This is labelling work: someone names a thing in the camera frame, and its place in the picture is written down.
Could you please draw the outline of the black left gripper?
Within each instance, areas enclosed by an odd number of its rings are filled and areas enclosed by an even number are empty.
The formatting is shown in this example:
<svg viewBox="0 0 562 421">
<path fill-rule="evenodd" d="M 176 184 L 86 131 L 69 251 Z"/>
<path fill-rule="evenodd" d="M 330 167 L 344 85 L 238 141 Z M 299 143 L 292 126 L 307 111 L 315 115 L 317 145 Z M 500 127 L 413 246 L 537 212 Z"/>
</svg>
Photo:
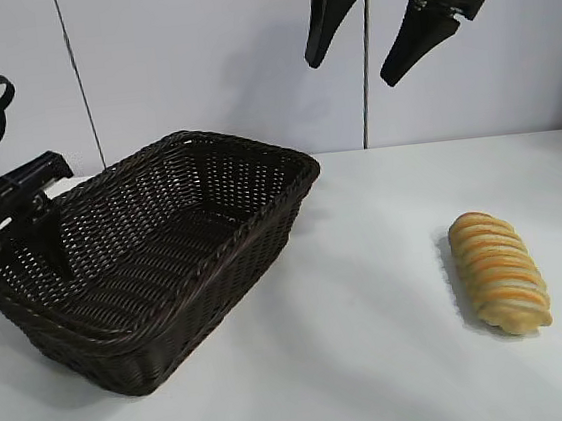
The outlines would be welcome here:
<svg viewBox="0 0 562 421">
<path fill-rule="evenodd" d="M 45 193 L 52 184 L 72 176 L 62 155 L 48 151 L 0 177 L 0 267 L 16 264 L 17 253 L 28 249 L 57 276 L 73 279 L 62 242 L 60 210 Z"/>
</svg>

